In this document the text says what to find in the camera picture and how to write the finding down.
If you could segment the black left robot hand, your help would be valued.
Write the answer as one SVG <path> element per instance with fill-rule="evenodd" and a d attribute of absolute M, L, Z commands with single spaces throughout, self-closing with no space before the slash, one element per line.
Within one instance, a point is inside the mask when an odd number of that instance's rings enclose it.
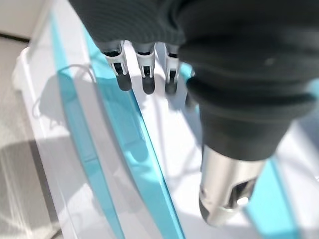
<path fill-rule="evenodd" d="M 199 208 L 223 225 L 250 199 L 266 160 L 293 120 L 319 99 L 316 0 L 73 0 L 95 44 L 113 55 L 130 41 L 152 42 L 195 75 L 188 93 L 199 106 L 202 165 Z"/>

